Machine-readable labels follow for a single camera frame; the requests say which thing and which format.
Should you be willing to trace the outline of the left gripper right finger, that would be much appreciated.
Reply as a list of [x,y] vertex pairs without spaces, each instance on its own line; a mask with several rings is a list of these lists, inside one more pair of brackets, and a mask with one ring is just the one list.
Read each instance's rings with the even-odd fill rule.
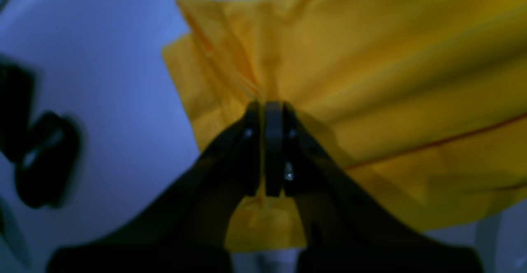
[[298,273],[481,273],[476,252],[403,224],[346,175],[284,103],[284,190],[307,248]]

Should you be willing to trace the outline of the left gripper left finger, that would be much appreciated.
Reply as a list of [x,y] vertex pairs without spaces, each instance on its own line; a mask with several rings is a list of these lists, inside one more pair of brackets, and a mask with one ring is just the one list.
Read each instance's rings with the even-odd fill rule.
[[138,216],[87,245],[55,252],[48,273],[231,273],[229,221],[260,184],[260,105],[221,132]]

